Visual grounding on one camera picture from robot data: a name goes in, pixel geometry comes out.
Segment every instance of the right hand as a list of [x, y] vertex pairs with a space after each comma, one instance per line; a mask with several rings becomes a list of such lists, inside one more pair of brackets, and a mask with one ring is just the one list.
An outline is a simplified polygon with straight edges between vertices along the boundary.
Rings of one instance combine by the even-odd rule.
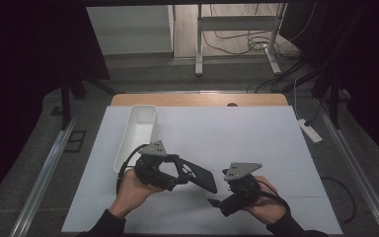
[[[275, 195], [275, 193], [277, 193], [276, 188], [270, 184], [265, 177], [255, 176], [255, 179], [269, 185], [269, 187], [267, 187], [266, 185], [259, 182], [262, 192], [266, 192], [272, 195]], [[281, 203], [268, 197], [259, 197], [255, 203], [246, 206], [243, 209], [265, 225], [275, 223], [286, 212], [285, 207]]]

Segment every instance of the white tray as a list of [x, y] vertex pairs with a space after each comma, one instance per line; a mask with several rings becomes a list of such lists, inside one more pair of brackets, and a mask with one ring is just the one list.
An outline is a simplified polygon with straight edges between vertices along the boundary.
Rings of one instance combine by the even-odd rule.
[[[114, 162], [114, 170], [118, 173], [122, 163], [128, 158], [131, 152], [142, 144], [149, 144], [152, 139], [154, 126], [156, 123], [155, 106], [133, 106], [128, 115], [128, 122], [122, 137], [121, 145]], [[133, 166], [139, 154], [136, 153], [128, 162]]]

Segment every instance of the wall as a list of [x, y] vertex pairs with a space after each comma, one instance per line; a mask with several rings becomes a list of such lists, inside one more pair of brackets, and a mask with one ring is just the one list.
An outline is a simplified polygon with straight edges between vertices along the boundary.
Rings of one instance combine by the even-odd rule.
[[87, 11], [104, 55], [173, 51], [172, 6], [90, 7]]

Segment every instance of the left hand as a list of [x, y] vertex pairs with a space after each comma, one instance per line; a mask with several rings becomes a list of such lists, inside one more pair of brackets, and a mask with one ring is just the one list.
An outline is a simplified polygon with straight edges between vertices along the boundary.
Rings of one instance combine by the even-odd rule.
[[151, 185], [144, 185], [137, 178], [134, 169], [128, 169], [124, 173], [118, 194], [109, 212], [117, 218], [125, 218], [132, 210], [144, 203], [149, 196], [161, 191], [163, 190]]

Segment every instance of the gray floor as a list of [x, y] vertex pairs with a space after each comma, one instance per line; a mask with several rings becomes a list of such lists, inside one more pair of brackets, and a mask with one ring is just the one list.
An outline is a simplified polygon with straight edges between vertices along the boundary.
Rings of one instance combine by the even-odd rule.
[[[263, 57], [209, 58], [204, 63], [202, 77], [194, 76], [193, 63], [193, 60], [177, 60], [168, 57], [136, 56], [125, 59], [121, 56], [110, 56], [107, 58], [107, 65], [112, 80], [104, 81], [104, 83], [127, 93], [201, 90], [246, 93], [250, 84], [261, 83], [272, 78], [269, 65]], [[281, 67], [285, 70], [292, 63], [284, 61]], [[305, 67], [282, 81], [281, 84], [293, 82], [296, 76], [307, 71]], [[304, 84], [296, 91], [296, 108], [302, 118], [311, 119], [318, 109], [309, 92], [313, 83], [314, 81]], [[81, 105], [80, 116], [74, 130], [86, 130], [84, 144], [80, 152], [65, 152], [61, 156], [28, 236], [73, 235], [61, 233], [61, 226], [85, 169], [105, 109], [113, 97], [89, 83], [84, 82], [84, 85], [88, 91], [87, 98], [74, 101], [74, 104]], [[261, 88], [259, 92], [269, 93], [269, 86]], [[289, 104], [294, 106], [294, 92], [287, 93], [285, 96]], [[0, 186], [0, 236], [8, 236], [11, 232], [59, 132], [61, 117], [50, 114], [54, 107], [60, 107], [60, 99], [58, 90], [45, 97], [37, 127], [16, 164]], [[340, 124], [349, 146], [379, 195], [379, 147], [356, 123], [347, 111], [346, 104], [340, 104]], [[306, 138], [320, 175], [343, 182], [357, 202], [357, 213], [354, 219], [350, 223], [342, 223], [352, 212], [350, 198], [347, 192], [336, 183], [323, 181], [344, 236], [379, 236], [379, 227], [371, 209], [347, 169], [322, 117], [318, 116], [312, 125], [324, 139], [321, 144], [315, 145]], [[70, 143], [67, 147], [72, 149], [76, 145]]]

